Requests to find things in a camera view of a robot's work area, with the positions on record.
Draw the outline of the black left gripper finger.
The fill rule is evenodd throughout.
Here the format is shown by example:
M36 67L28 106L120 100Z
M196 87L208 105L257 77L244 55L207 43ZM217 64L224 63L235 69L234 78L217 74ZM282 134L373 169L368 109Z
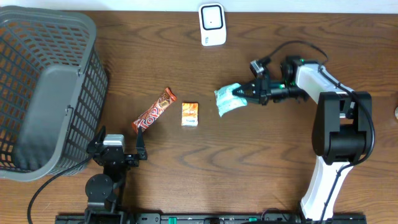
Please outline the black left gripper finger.
M97 135L95 136L95 146L102 145L106 137L106 126L102 126Z
M140 160L147 160L147 151L143 139L142 128L138 128L138 134L136 139L136 150Z

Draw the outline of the light green wet wipes pack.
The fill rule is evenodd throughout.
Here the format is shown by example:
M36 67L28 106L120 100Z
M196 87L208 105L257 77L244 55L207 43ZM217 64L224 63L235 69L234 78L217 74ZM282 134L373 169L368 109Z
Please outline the light green wet wipes pack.
M240 84L234 83L214 91L220 117L229 111L248 105L246 99L233 95L233 90L238 89L240 86Z

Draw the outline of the red brown candy bar wrapper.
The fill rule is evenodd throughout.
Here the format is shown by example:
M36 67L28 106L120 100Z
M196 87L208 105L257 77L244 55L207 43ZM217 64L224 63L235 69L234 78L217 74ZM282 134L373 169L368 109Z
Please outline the red brown candy bar wrapper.
M177 100L170 88L166 88L152 106L142 113L135 121L132 122L133 130L138 133L139 128L144 132L152 123L154 123L161 114Z

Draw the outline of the orange white small packet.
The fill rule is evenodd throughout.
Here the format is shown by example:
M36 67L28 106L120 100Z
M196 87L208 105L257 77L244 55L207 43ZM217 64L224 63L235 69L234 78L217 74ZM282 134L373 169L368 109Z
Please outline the orange white small packet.
M182 126L198 126L198 103L182 103Z

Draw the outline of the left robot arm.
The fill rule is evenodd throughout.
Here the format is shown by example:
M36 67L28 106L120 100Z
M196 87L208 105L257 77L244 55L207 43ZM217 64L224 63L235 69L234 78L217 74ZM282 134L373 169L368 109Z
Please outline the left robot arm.
M85 185L88 197L84 223L135 223L134 215L121 208L127 172L147 159L142 128L138 129L135 154L124 152L122 134L106 134L102 127L86 149L92 159L103 168Z

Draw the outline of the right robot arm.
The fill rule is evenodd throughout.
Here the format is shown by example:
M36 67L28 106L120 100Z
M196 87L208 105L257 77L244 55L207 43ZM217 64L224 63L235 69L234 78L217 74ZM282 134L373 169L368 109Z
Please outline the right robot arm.
M330 223L346 176L374 148L371 95L342 85L320 62L299 56L286 57L280 64L282 79L272 81L267 69L270 61L269 57L252 61L255 79L232 94L260 105L288 98L311 98L317 104L312 129L317 158L310 185L300 201L300 221Z

